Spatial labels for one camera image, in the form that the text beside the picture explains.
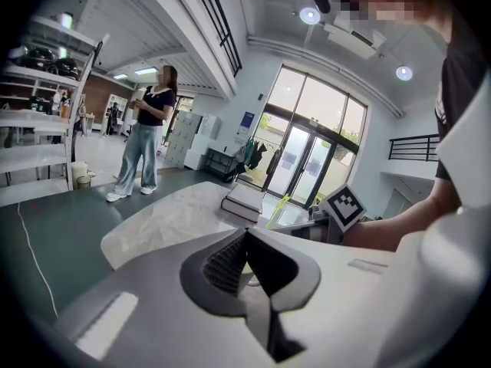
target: long brown hair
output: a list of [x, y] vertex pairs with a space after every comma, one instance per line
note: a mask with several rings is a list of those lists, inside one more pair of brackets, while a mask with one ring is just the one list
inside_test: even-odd
[[170, 69], [170, 79], [167, 86], [177, 95], [177, 69], [172, 65], [167, 65], [166, 67]]

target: air vent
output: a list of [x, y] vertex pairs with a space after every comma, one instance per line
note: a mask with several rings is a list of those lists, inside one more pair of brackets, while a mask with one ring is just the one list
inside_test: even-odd
[[367, 44], [369, 47], [371, 47], [374, 43], [372, 41], [370, 41], [368, 38], [364, 37], [363, 35], [361, 35], [360, 33], [356, 32], [355, 30], [353, 30], [351, 32], [351, 35], [355, 36], [356, 38], [358, 38], [360, 41], [363, 41], [365, 44]]

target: black t-shirt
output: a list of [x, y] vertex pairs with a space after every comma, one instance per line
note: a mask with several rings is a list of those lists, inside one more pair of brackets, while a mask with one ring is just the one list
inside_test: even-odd
[[[163, 91], [155, 91], [155, 86], [150, 86], [147, 88], [145, 97], [143, 100], [158, 110], [163, 110], [163, 107], [175, 107], [176, 105], [176, 95], [171, 89]], [[146, 110], [140, 110], [138, 115], [138, 123], [144, 126], [161, 126], [162, 120], [157, 119], [153, 114]]]
[[[452, 39], [448, 45], [447, 58], [443, 62], [442, 81], [435, 108], [440, 140], [466, 111], [479, 90], [486, 69], [486, 58], [474, 33], [466, 22], [455, 14]], [[437, 177], [450, 180], [441, 162], [438, 163]]]

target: white sneaker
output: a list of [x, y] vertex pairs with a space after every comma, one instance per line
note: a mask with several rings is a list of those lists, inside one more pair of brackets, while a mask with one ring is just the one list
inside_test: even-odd
[[153, 191], [155, 191], [157, 188], [150, 188], [150, 187], [141, 187], [141, 193], [143, 193], [144, 195], [149, 195], [151, 194]]
[[106, 200], [108, 202], [116, 202], [117, 200], [120, 200], [122, 198], [126, 198], [127, 196], [126, 195], [119, 195], [115, 192], [109, 192], [107, 195], [106, 195]]

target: light blue jeans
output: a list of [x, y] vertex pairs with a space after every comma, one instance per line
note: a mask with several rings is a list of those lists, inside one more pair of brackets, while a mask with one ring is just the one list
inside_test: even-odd
[[135, 124], [123, 154], [123, 164], [114, 191], [118, 195], [131, 195], [138, 162], [143, 155], [141, 186], [157, 187], [157, 132], [158, 126]]

